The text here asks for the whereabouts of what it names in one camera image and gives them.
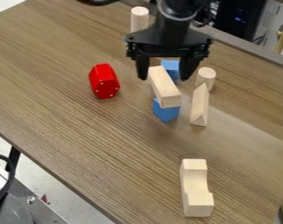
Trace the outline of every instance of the wooden arch block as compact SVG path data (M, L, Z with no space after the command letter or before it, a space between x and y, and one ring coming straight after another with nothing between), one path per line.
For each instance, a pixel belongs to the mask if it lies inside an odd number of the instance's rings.
M183 159L180 166L180 186L185 216L209 217L212 214L214 198L208 189L207 175L205 159Z

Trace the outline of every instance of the wooden block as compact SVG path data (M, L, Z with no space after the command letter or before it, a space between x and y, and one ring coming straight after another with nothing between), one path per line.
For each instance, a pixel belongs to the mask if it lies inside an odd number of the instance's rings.
M131 32L138 32L148 27L149 10L145 7L131 9Z
M198 70L195 86L199 87L202 83L207 83L209 91L212 90L216 79L216 71L210 67L202 67Z
M208 125L209 90L202 83L194 92L191 106L190 123L206 127Z
M205 159L183 159L180 186L186 217L209 217L214 209L213 194L208 189Z
M159 105L163 109L179 107L180 91L173 83L165 68L162 66L151 66L149 68L149 76Z

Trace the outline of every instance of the floor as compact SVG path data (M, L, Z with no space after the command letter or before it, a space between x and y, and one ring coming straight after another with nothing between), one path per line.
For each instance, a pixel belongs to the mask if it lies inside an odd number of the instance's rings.
M10 148L0 137L0 154L8 156ZM69 224L113 223L24 155L19 160L16 177L40 198L46 195L49 206Z

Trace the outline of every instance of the toy block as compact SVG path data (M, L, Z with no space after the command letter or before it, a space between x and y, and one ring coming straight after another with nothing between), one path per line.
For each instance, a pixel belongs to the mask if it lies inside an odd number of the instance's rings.
M208 189L208 167L205 159L183 159L180 186L186 217L209 217L214 209L213 194Z
M163 59L161 65L166 69L174 83L180 80L180 62L178 60Z
M118 78L109 64L94 66L89 74L89 81L93 92L100 99L115 96L120 88Z
M202 83L194 92L191 105L190 123L206 127L208 125L209 90Z
M210 67L202 67L198 70L195 86L199 87L202 83L207 83L209 91L212 90L216 79L216 71Z
M138 32L148 27L149 10L145 7L135 7L131 9L131 32Z
M171 120L179 116L180 107L176 108L161 108L157 98L153 99L152 112L163 123L169 123Z
M163 109L180 106L181 94L163 66L151 66L149 76L159 105Z

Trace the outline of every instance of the wooden rectangular block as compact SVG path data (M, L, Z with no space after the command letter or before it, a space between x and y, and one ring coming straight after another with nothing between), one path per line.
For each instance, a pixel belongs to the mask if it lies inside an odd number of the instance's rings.
M208 112L209 112L209 90L207 84L202 83L193 92L190 123L199 126L207 126Z
M151 66L149 68L149 77L159 105L163 109L180 106L180 91L163 66Z

